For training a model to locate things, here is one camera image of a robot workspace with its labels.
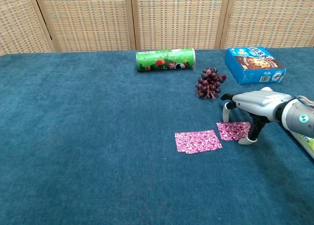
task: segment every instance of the table surface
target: table surface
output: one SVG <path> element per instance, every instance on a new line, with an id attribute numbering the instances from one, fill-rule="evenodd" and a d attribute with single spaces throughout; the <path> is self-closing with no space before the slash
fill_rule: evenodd
<path id="1" fill-rule="evenodd" d="M 269 51 L 287 74 L 267 86 L 314 99 L 314 49 Z M 278 123 L 251 146 L 177 152 L 176 132 L 220 138 L 224 102 L 194 93 L 202 69 L 227 75 L 220 96 L 264 84 L 237 84 L 225 50 L 141 73 L 135 52 L 0 57 L 0 224 L 313 224 L 314 161 Z"/>

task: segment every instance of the pringles can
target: pringles can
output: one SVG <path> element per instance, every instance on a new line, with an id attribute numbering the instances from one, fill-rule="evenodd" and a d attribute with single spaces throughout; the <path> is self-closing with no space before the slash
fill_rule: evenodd
<path id="1" fill-rule="evenodd" d="M 138 71 L 193 69 L 195 51 L 189 49 L 144 51 L 136 53 Z"/>

